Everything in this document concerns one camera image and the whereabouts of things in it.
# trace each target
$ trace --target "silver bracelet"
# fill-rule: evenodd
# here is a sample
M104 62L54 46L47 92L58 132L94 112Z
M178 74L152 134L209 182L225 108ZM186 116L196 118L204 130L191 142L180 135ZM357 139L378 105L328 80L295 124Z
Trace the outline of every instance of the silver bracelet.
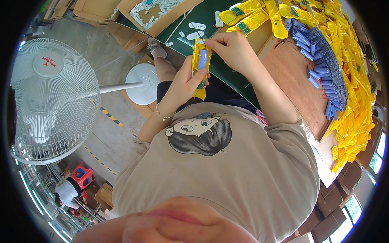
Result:
M155 107L155 110L156 110L156 112L157 112L159 115L161 115L161 113L160 113L159 110L158 110L158 105L159 105L159 103L157 103L157 106ZM164 117L163 117L163 121L166 121L166 119L172 118L176 113L177 113L177 111L175 111L174 114L171 115L171 116L164 116Z

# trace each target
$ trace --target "fan grille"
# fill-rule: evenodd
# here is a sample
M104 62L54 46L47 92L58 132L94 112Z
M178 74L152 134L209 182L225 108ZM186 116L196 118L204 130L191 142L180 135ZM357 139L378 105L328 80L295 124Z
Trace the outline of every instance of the fan grille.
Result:
M33 67L34 58L47 53L60 57L56 63L62 70L56 75ZM15 157L21 162L60 160L93 128L100 107L98 81L89 63L70 46L47 38L26 42L16 56L11 86L17 113Z

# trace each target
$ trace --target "green table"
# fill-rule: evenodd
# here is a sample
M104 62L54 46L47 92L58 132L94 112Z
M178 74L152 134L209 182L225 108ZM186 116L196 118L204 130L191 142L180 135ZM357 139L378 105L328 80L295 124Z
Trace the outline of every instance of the green table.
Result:
M179 32L182 31L185 36L195 32L195 29L189 28L190 22L203 23L207 26L204 31L203 38L210 38L217 31L213 25L215 24L215 12L224 11L229 9L230 6L236 4L237 0L205 0L204 2L193 8L186 19L180 24L182 17L174 21L164 31L162 31L156 39L162 43L173 42L170 46L173 50L181 53L184 56L193 54L194 40L187 40L186 37L182 38ZM127 26L133 30L141 32L131 21L129 21L124 15L120 15L116 22ZM241 94L245 99L252 103L255 107L259 108L257 97L254 90L248 80L240 73L232 70L224 61L214 53L212 55L209 71L228 84L236 92Z

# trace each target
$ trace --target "black shorts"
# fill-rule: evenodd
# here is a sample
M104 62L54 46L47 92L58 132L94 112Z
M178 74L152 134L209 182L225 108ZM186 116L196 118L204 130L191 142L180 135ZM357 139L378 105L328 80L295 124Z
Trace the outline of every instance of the black shorts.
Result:
M75 182L75 180L74 180L72 177L68 177L68 178L66 178L66 180L67 180L68 182L70 182L70 184L71 184L71 185L74 187L74 189L77 191L78 196L80 196L83 190L81 190L81 188L80 188L80 186L77 184L77 182Z
M254 115L257 115L257 108L255 108L250 102L238 94L235 90L225 84L223 81L211 74L211 77L208 78L209 85L206 88L207 96L204 101L200 98L190 99L185 104L181 105L177 111L184 109L188 105L200 103L200 102L213 102L222 105L233 105L237 107L244 108ZM157 86L157 102L161 102L162 98L165 96L168 91L172 81L164 81Z

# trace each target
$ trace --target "lips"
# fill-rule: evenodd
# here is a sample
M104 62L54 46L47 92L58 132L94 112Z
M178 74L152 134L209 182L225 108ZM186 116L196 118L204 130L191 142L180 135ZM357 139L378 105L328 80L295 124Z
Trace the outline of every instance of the lips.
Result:
M177 219L179 221L187 222L190 224L197 224L197 225L203 225L198 219L195 217L182 212L177 209L171 209L171 208L158 208L155 210L150 211L146 214L147 216L165 216L173 219Z

